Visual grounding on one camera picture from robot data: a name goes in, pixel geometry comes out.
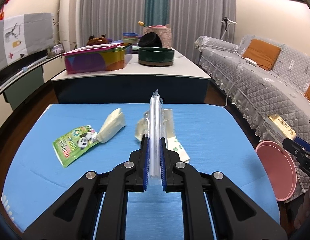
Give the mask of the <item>right human hand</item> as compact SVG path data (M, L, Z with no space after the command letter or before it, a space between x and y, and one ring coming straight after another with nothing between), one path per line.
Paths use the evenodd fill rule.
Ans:
M296 229L299 229L309 215L310 215L310 187L307 193L304 195L303 204L298 209L298 213L294 221L294 227Z

